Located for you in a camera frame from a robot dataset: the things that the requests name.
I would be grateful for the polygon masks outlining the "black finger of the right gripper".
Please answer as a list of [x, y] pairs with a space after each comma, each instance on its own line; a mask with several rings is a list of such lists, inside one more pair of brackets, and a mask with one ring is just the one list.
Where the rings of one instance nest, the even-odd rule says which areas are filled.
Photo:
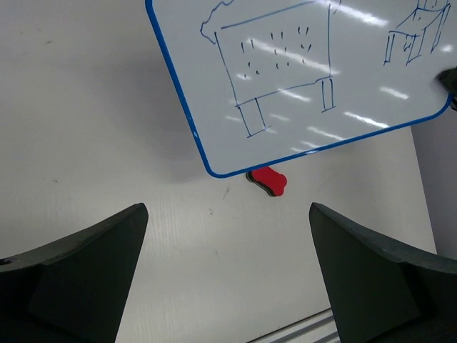
[[440, 85], [452, 96], [451, 108], [457, 110], [457, 68], [442, 71], [437, 80]]

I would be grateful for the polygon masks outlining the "red whiteboard eraser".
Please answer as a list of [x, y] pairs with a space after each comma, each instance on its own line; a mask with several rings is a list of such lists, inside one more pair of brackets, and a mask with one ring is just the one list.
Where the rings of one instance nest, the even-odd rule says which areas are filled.
[[275, 171], [269, 166], [246, 172], [246, 178], [262, 188], [270, 197], [281, 197], [288, 184], [285, 175]]

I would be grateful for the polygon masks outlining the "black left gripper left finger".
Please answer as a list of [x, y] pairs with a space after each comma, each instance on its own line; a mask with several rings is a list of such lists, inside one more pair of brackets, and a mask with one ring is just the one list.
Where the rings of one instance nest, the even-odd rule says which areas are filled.
[[115, 342], [148, 220], [134, 204], [1, 259], [1, 341]]

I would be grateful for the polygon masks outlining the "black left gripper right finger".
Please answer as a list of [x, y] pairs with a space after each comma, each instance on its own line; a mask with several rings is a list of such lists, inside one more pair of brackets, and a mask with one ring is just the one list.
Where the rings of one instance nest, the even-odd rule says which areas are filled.
[[309, 221], [341, 342], [455, 342], [456, 260], [313, 203]]

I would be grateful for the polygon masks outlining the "blue framed whiteboard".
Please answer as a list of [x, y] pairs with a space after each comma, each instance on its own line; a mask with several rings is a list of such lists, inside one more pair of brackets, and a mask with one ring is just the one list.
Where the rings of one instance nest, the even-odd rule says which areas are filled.
[[147, 1], [206, 171], [226, 178], [440, 116], [454, 1]]

